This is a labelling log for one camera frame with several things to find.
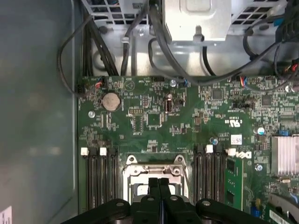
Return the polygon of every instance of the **aluminum heatsink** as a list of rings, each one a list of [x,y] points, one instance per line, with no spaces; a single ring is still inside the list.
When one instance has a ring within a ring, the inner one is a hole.
[[[276,175],[299,174],[299,137],[271,138],[271,171]]]

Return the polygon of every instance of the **white dimm latch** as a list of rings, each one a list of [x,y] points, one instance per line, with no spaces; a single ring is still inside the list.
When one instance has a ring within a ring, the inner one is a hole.
[[[226,149],[225,152],[228,154],[228,156],[234,157],[236,155],[236,149],[235,148]]]
[[[81,147],[81,156],[88,156],[89,150],[86,147]]]
[[[100,147],[100,155],[102,155],[102,156],[107,155],[107,148],[106,147]]]
[[[213,145],[206,146],[206,153],[213,153]]]

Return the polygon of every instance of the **motherboard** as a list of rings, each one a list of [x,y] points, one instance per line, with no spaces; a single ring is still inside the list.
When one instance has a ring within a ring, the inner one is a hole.
[[[248,86],[271,89],[273,77]],[[147,194],[167,177],[172,194],[211,198],[272,223],[284,217],[270,194],[299,195],[299,95],[208,86],[163,77],[85,77],[78,100],[80,213]]]

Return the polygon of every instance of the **gray side panel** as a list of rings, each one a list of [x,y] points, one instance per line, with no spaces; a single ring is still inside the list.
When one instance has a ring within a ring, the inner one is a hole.
[[[71,0],[0,3],[0,211],[12,206],[13,224],[56,224],[78,212],[76,103],[56,72],[72,13]],[[77,41],[75,49],[63,57],[70,82],[74,64],[80,71]]]

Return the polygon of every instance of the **white label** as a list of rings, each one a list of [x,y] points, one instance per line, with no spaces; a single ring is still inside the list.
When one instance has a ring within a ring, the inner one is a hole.
[[[238,119],[225,120],[225,124],[229,124],[230,127],[241,127],[242,120],[238,120]]]
[[[242,135],[241,134],[232,134],[230,136],[230,144],[231,145],[242,145]]]
[[[270,218],[273,219],[278,224],[290,224],[287,221],[285,221],[282,217],[277,215],[275,212],[270,210]]]
[[[7,209],[0,212],[0,224],[12,224],[13,216],[12,216],[12,208],[9,206]]]

